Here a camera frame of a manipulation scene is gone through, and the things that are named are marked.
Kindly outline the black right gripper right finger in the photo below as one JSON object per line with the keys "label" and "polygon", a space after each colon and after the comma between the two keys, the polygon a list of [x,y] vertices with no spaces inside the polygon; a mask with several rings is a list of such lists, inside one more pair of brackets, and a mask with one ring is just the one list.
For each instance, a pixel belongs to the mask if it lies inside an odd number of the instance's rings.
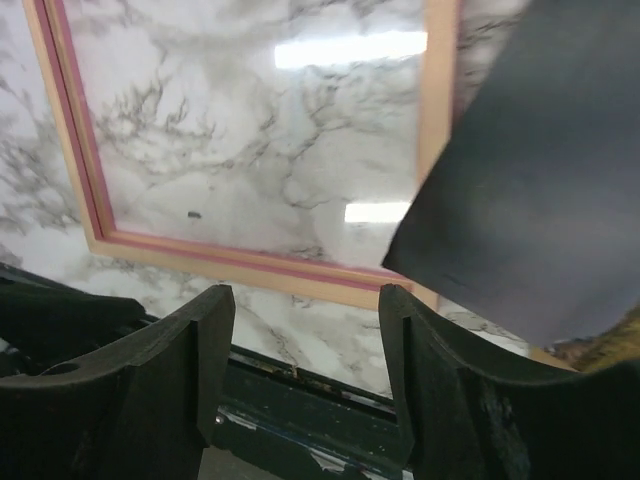
{"label": "black right gripper right finger", "polygon": [[404,288],[379,322],[405,465],[417,479],[635,479],[639,364],[579,373],[503,349]]}

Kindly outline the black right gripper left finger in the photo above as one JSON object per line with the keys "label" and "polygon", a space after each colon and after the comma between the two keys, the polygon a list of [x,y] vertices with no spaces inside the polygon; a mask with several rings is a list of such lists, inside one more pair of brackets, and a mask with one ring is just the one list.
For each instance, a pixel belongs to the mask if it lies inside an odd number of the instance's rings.
{"label": "black right gripper left finger", "polygon": [[119,340],[1,380],[5,479],[194,479],[211,444],[235,318],[216,285]]}

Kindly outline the landscape photo print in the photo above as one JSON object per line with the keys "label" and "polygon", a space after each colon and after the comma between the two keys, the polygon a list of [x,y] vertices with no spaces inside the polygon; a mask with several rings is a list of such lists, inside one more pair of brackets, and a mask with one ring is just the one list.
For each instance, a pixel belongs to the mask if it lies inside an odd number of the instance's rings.
{"label": "landscape photo print", "polygon": [[639,354],[639,4],[533,1],[386,268],[594,371]]}

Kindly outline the pink wooden picture frame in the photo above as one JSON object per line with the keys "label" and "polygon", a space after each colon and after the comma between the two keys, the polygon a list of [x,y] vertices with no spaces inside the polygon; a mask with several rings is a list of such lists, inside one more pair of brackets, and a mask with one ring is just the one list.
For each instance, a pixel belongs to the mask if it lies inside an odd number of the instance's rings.
{"label": "pink wooden picture frame", "polygon": [[[91,252],[367,310],[376,309],[381,285],[400,282],[437,307],[436,293],[397,275],[117,230],[63,5],[26,1],[23,7]],[[423,14],[435,44],[423,55],[427,68],[420,75],[418,179],[428,175],[451,131],[459,13],[457,1],[431,1]]]}

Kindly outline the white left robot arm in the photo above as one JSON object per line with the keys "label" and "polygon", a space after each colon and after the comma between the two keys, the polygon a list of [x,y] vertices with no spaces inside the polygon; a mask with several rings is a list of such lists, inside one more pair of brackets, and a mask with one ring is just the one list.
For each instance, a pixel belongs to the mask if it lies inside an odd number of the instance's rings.
{"label": "white left robot arm", "polygon": [[1,375],[39,375],[154,322],[133,299],[1,281]]}

